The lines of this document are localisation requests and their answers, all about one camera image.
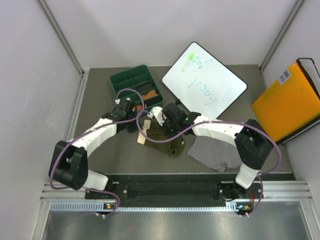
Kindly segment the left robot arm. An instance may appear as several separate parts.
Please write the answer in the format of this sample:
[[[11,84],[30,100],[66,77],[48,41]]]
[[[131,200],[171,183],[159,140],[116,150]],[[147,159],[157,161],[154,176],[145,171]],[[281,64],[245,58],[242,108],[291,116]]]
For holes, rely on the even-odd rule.
[[[60,189],[53,184],[57,181],[64,185],[63,189],[96,189],[102,198],[109,198],[114,191],[113,185],[108,183],[106,175],[89,170],[88,158],[119,132],[133,133],[136,116],[135,103],[130,98],[117,99],[115,108],[104,114],[93,127],[69,141],[59,141],[54,147],[48,172],[51,188]]]

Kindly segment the black dotted underwear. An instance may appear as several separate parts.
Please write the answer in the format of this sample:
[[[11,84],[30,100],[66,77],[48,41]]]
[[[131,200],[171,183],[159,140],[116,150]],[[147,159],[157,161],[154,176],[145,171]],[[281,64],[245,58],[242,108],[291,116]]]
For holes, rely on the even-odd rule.
[[[147,91],[147,90],[150,90],[150,89],[153,89],[155,86],[152,82],[145,82],[143,84],[140,84],[136,87],[136,90],[141,93],[143,91]]]

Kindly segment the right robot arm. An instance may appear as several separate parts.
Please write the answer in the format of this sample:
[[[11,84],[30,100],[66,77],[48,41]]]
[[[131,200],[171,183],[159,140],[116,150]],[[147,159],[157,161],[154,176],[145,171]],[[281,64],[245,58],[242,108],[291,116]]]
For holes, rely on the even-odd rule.
[[[187,114],[175,103],[164,108],[154,107],[151,113],[169,137],[182,132],[185,135],[209,137],[235,146],[241,165],[233,192],[239,198],[245,198],[251,193],[251,185],[273,149],[273,144],[256,120],[249,119],[245,125],[242,122],[223,123],[199,112],[192,111]]]

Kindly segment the olive green underwear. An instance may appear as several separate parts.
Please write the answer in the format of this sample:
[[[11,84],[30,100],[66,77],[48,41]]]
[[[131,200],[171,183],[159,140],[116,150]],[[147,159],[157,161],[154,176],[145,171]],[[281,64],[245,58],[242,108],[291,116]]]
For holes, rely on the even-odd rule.
[[[168,140],[170,137],[158,126],[156,120],[145,119],[143,122],[142,132],[150,139],[157,141]],[[146,139],[140,132],[138,134],[137,142],[141,145],[153,148],[161,153],[168,154],[171,157],[178,157],[185,149],[185,141],[182,136],[179,136],[171,141],[157,143]]]

